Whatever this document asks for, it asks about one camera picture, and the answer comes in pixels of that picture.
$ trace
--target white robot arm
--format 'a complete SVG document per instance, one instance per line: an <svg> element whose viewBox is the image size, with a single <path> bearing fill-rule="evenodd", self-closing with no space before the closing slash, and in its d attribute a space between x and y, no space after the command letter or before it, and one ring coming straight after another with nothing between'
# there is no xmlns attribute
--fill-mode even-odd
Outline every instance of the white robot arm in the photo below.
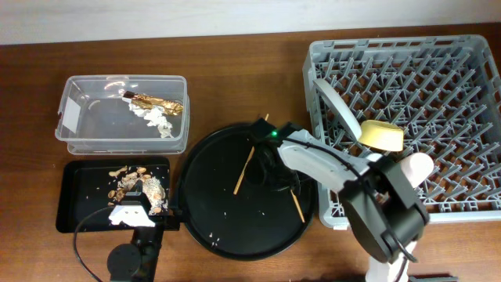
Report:
<svg viewBox="0 0 501 282"><path fill-rule="evenodd" d="M370 170L370 163L374 164L374 162L377 162L382 157L380 154L371 154L367 158L344 154L321 143L304 129L292 132L283 138L282 144L277 148L277 152L283 164L288 168L309 175L335 193L340 193L343 189L349 189L349 187L345 186L347 181L356 182L360 175L364 175ZM351 165L351 169L345 166L346 163ZM408 187L412 188L419 186L431 174L434 168L431 158L422 153L408 156L396 165L406 180L408 180L410 184ZM357 239L364 246L364 243L358 237ZM411 240L404 246L407 253L412 253L415 247L415 240ZM407 281L409 279L406 274L408 265L408 259L403 252L400 252L396 255L395 259L388 262L381 261L380 258L375 259L371 256L366 281Z"/></svg>

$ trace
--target wooden chopstick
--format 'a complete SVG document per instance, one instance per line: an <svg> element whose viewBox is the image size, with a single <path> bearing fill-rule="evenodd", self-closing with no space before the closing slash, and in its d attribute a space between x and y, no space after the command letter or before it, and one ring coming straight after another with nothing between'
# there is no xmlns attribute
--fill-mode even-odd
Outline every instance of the wooden chopstick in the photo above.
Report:
<svg viewBox="0 0 501 282"><path fill-rule="evenodd" d="M290 190L290 193L292 194L292 198L294 199L294 203L296 204L296 209L297 212L299 212L299 216L301 217L301 221L305 223L305 217L303 216L303 211L301 210L301 206L299 205L299 202L297 201L296 195L294 195L294 192Z"/></svg>
<svg viewBox="0 0 501 282"><path fill-rule="evenodd" d="M269 114L266 114L265 121L268 120ZM233 195L236 195L238 193L238 189L240 189L240 184L242 184L243 180L243 175L245 174L245 168L247 167L247 164L251 160L252 156L254 155L254 146L252 146L252 149L250 149L249 157L247 157L247 161L245 162L245 165L243 166L242 173L240 173L240 177L238 178L238 181L236 182L235 189L233 190Z"/></svg>

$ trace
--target wall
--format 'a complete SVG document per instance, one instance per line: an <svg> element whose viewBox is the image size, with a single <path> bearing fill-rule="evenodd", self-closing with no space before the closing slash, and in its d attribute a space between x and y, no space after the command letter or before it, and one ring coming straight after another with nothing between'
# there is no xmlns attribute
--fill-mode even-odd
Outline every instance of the wall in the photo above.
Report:
<svg viewBox="0 0 501 282"><path fill-rule="evenodd" d="M499 0L0 0L0 44L499 20Z"/></svg>

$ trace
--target dish rack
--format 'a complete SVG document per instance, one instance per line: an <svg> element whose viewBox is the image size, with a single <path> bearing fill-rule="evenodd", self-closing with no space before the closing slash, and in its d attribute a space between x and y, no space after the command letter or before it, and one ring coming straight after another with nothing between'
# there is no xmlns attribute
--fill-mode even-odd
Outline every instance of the dish rack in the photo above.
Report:
<svg viewBox="0 0 501 282"><path fill-rule="evenodd" d="M501 79L479 35L374 38L313 42L303 66L313 135L359 157L369 147L353 140L320 98L323 78L361 123L388 121L404 129L399 161L429 154L430 177L416 188L431 222L501 219ZM320 219L347 229L335 193L319 184Z"/></svg>

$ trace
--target black tray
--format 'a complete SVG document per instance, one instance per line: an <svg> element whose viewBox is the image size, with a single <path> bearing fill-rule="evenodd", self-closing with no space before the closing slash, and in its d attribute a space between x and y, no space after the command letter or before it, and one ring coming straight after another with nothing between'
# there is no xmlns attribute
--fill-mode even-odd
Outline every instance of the black tray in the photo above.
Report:
<svg viewBox="0 0 501 282"><path fill-rule="evenodd" d="M289 190L272 192L244 181L233 195L251 147L247 124L209 135L190 152L176 189L188 231L226 258L263 259L287 249L306 231L316 209L311 180L302 183L298 196L306 223Z"/></svg>
<svg viewBox="0 0 501 282"><path fill-rule="evenodd" d="M135 172L137 167L144 167L148 172L152 172L168 195L170 165L169 160L164 157L72 161L64 168L56 218L57 230L61 233L72 233L85 216L107 207L110 202L108 192L117 189L117 183L113 182L114 177L109 176L108 172L116 171L125 165L132 167L130 172ZM131 229L124 224L110 225L110 213L111 211L94 216L80 231Z"/></svg>

